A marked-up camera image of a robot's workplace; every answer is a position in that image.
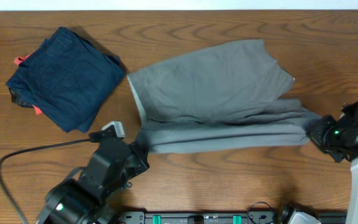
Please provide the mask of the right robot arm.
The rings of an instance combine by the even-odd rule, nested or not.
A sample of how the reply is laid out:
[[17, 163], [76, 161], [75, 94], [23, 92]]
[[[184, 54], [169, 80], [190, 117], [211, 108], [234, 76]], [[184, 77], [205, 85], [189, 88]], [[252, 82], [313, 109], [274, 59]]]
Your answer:
[[346, 223], [358, 223], [358, 101], [344, 105], [341, 111], [339, 119], [323, 116], [307, 130], [306, 135], [335, 162], [347, 160], [351, 163], [352, 187]]

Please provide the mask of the grey shorts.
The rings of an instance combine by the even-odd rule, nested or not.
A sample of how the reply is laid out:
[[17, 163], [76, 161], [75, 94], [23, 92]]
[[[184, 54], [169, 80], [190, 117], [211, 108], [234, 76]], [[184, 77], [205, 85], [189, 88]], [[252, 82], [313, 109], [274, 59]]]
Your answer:
[[263, 40], [237, 40], [141, 68], [127, 77], [152, 153], [300, 146], [319, 116], [286, 98], [295, 80]]

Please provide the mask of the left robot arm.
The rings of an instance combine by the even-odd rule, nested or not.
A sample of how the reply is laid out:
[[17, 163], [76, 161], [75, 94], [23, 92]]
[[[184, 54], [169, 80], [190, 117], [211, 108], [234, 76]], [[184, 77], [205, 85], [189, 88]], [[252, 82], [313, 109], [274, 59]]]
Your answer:
[[130, 179], [149, 167], [149, 149], [119, 138], [99, 140], [99, 147], [77, 180], [67, 178], [46, 196], [38, 223], [119, 223], [119, 215], [108, 204]]

